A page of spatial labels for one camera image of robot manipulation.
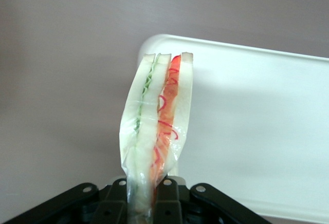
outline plastic bag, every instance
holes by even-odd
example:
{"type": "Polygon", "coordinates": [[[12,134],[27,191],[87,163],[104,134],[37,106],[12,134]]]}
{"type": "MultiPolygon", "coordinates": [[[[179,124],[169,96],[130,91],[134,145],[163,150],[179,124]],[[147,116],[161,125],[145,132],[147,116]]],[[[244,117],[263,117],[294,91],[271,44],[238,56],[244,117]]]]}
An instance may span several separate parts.
{"type": "Polygon", "coordinates": [[[120,124],[128,223],[152,223],[155,189],[177,163],[189,123],[193,55],[146,54],[120,124]]]}

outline green vegetable strip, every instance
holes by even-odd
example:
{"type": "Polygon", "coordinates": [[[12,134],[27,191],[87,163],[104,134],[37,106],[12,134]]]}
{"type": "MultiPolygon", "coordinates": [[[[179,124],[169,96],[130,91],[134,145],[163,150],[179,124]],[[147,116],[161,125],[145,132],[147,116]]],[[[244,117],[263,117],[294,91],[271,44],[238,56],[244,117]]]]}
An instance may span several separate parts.
{"type": "Polygon", "coordinates": [[[149,85],[150,85],[150,83],[152,81],[152,74],[154,72],[155,65],[158,63],[158,60],[160,58],[160,55],[161,54],[159,53],[157,55],[157,57],[155,58],[155,60],[153,61],[152,65],[151,65],[151,68],[150,68],[150,71],[149,71],[149,74],[146,77],[146,81],[145,81],[145,84],[144,84],[142,96],[140,98],[140,105],[139,105],[139,108],[138,108],[138,111],[137,111],[136,126],[134,128],[134,130],[136,131],[137,134],[139,133],[140,118],[141,118],[141,115],[142,115],[142,107],[143,107],[144,96],[146,95],[146,93],[147,93],[147,91],[149,89],[149,85]]]}

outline bolt hole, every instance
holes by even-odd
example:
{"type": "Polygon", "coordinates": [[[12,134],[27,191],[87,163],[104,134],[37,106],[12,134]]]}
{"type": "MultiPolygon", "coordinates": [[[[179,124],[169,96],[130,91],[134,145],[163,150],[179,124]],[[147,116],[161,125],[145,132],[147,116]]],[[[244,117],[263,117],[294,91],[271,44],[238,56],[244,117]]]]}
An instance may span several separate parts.
{"type": "Polygon", "coordinates": [[[224,224],[224,221],[221,217],[218,219],[218,221],[219,221],[220,224],[224,224]]]}
{"type": "Polygon", "coordinates": [[[111,215],[111,210],[106,210],[106,211],[104,212],[104,215],[105,215],[105,216],[107,216],[107,215],[111,215]]]}
{"type": "Polygon", "coordinates": [[[93,188],[92,188],[91,186],[87,186],[87,187],[85,187],[82,191],[83,191],[84,193],[86,193],[86,192],[90,192],[92,189],[93,189],[93,188]]]}
{"type": "Polygon", "coordinates": [[[123,186],[123,185],[126,185],[127,184],[127,182],[125,181],[125,180],[121,180],[120,182],[119,182],[119,185],[120,186],[123,186]]]}

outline plastic wrap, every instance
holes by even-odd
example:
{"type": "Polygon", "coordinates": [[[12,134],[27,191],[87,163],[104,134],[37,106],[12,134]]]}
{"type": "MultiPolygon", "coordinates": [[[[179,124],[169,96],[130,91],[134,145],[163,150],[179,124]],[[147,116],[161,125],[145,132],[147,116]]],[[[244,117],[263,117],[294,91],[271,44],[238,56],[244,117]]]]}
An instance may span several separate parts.
{"type": "Polygon", "coordinates": [[[152,223],[156,186],[177,163],[189,123],[193,55],[145,55],[120,124],[129,223],[152,223]]]}

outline white surface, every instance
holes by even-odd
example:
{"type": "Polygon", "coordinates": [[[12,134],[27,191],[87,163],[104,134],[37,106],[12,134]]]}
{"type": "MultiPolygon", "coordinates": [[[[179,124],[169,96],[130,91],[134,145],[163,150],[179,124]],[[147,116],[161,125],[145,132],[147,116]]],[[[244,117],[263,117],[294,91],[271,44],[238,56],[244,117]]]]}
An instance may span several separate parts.
{"type": "Polygon", "coordinates": [[[210,182],[262,215],[329,223],[329,59],[171,35],[148,39],[140,57],[169,52],[194,54],[179,160],[188,186],[210,182]]]}
{"type": "Polygon", "coordinates": [[[0,222],[122,174],[119,123],[147,38],[329,57],[328,1],[0,0],[0,222]]]}

